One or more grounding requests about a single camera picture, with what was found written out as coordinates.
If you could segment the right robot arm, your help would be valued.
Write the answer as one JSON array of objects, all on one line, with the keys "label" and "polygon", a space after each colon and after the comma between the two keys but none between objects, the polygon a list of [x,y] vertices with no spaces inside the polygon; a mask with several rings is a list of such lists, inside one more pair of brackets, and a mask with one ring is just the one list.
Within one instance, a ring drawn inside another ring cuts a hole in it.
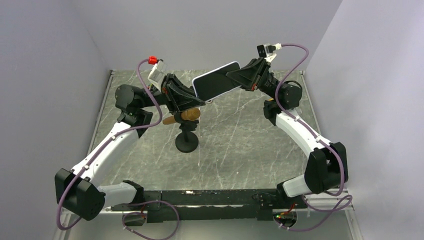
[{"label": "right robot arm", "polygon": [[263,114],[274,126],[283,130],[307,156],[305,172],[277,185],[276,203],[288,208],[297,196],[320,194],[340,187],[349,179],[346,148],[331,142],[297,113],[303,89],[295,81],[279,81],[269,71],[265,58],[252,59],[247,66],[226,73],[226,77],[246,91],[259,90],[271,97],[264,101]]}]

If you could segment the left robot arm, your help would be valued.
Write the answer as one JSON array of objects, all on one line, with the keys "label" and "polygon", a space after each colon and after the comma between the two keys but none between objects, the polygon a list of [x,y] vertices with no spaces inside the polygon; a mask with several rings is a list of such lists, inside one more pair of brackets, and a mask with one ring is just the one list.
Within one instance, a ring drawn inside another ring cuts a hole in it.
[{"label": "left robot arm", "polygon": [[195,95],[193,88],[185,86],[174,74],[167,74],[163,81],[159,87],[122,84],[115,90],[115,106],[120,115],[108,135],[81,162],[70,170],[61,168],[54,177],[58,222],[62,209],[90,221],[106,207],[125,204],[137,210],[143,205],[145,197],[141,185],[130,180],[108,186],[101,183],[124,151],[148,128],[160,123],[159,120],[153,123],[153,113],[145,108],[156,107],[162,117],[161,105],[167,106],[172,114],[179,114],[206,104]]}]

